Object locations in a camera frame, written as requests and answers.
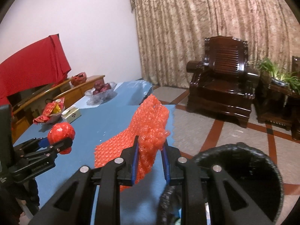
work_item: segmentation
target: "side table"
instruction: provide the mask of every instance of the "side table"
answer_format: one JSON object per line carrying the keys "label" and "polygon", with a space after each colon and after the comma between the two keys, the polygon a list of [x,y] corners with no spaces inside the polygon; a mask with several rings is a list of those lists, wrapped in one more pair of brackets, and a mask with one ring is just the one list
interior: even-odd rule
{"label": "side table", "polygon": [[272,83],[269,76],[261,75],[254,105],[259,123],[275,123],[287,131],[292,130],[292,137],[300,139],[300,94]]}

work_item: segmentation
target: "table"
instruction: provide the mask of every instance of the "table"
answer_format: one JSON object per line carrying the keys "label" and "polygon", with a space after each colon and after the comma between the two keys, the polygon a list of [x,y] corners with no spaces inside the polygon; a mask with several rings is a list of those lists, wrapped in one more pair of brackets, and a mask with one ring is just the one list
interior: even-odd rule
{"label": "table", "polygon": [[300,94],[272,83],[269,76],[262,74],[254,105],[259,123],[273,122],[287,131],[292,130],[293,139],[300,138]]}
{"label": "table", "polygon": [[[41,206],[81,166],[94,167],[95,146],[128,127],[139,103],[150,90],[151,84],[145,81],[125,82],[116,89],[118,95],[111,101],[96,108],[80,110],[82,116],[72,123],[76,135],[71,153],[59,155],[55,168],[36,177]],[[170,110],[166,129],[172,133],[175,106],[166,107]],[[16,145],[33,137],[46,137],[48,131],[41,125],[31,125]],[[172,146],[172,134],[167,140]],[[165,184],[161,154],[158,152],[152,171],[139,184],[121,193],[121,224],[155,224],[156,208]]]}

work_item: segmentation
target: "tissue box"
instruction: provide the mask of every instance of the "tissue box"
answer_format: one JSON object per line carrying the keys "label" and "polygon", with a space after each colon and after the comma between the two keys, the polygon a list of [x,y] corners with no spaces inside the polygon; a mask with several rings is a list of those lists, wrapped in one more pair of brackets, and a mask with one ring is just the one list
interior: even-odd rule
{"label": "tissue box", "polygon": [[81,116],[81,113],[78,108],[72,107],[68,108],[62,113],[62,117],[68,122],[72,123],[74,120],[79,118]]}

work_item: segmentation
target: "potted plant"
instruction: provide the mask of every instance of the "potted plant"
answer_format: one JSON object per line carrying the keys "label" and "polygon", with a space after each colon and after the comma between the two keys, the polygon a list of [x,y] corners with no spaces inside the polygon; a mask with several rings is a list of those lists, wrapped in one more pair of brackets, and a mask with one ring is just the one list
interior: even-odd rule
{"label": "potted plant", "polygon": [[282,87],[288,87],[293,92],[300,92],[300,79],[290,73],[280,72],[280,69],[269,58],[259,60],[258,68],[261,73],[268,73],[271,77],[271,82]]}

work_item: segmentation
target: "red apple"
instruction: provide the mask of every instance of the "red apple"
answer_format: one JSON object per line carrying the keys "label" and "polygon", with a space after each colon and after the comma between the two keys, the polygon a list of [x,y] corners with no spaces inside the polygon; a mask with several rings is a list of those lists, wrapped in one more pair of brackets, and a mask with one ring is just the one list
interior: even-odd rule
{"label": "red apple", "polygon": [[109,83],[106,83],[104,86],[106,87],[107,90],[111,89],[111,86]]}
{"label": "red apple", "polygon": [[93,95],[96,95],[96,94],[98,94],[99,92],[101,92],[101,91],[94,90],[94,91],[93,91]]}
{"label": "red apple", "polygon": [[101,90],[103,88],[104,84],[101,80],[96,80],[95,81],[95,84],[94,84],[94,87],[97,91]]}
{"label": "red apple", "polygon": [[107,89],[106,89],[106,87],[104,86],[99,92],[104,92],[104,91],[106,91]]}

